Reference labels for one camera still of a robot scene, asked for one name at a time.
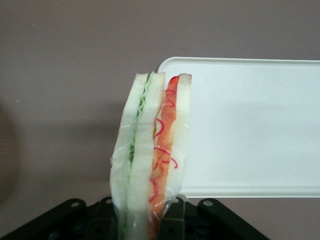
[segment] plastic wrap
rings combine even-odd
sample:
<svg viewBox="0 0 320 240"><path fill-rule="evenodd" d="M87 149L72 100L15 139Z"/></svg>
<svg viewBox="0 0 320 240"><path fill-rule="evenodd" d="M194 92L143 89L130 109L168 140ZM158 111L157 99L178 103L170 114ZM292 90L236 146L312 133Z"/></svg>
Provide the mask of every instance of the plastic wrap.
<svg viewBox="0 0 320 240"><path fill-rule="evenodd" d="M191 76L137 74L111 158L110 187L119 240L156 239L180 191L187 152Z"/></svg>

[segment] black mount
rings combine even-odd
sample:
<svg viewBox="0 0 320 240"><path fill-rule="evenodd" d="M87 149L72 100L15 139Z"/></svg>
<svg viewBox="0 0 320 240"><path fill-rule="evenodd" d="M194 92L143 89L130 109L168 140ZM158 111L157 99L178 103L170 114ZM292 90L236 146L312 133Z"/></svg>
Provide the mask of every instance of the black mount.
<svg viewBox="0 0 320 240"><path fill-rule="evenodd" d="M183 195L164 215L157 240L268 240L218 200L197 206ZM111 197L91 206L70 199L1 240L117 240L117 217Z"/></svg>

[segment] plastic tray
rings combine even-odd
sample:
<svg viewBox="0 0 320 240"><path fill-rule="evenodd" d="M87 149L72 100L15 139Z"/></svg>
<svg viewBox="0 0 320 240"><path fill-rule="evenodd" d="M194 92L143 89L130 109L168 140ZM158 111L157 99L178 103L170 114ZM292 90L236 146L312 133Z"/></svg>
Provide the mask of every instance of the plastic tray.
<svg viewBox="0 0 320 240"><path fill-rule="evenodd" d="M192 74L181 194L320 197L320 61L172 57Z"/></svg>

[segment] bolt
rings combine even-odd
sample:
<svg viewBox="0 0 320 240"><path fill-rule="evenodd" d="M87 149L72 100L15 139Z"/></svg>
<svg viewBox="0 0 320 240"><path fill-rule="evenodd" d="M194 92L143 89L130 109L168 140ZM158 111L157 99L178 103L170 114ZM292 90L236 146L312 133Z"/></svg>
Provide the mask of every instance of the bolt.
<svg viewBox="0 0 320 240"><path fill-rule="evenodd" d="M213 203L212 203L211 201L209 201L209 200L205 200L205 201L203 202L203 204L204 204L205 206L207 206L207 207L211 207L211 206L213 205Z"/></svg>

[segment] gray wall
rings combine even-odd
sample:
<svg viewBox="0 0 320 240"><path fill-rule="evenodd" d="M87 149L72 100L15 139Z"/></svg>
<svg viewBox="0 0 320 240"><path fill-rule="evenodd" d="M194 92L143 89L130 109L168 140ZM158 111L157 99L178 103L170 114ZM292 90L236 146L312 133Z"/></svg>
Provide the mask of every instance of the gray wall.
<svg viewBox="0 0 320 240"><path fill-rule="evenodd" d="M136 72L173 56L320 60L320 1L2 0L0 32L3 236L69 198L110 194ZM271 239L320 238L318 198L221 202Z"/></svg>

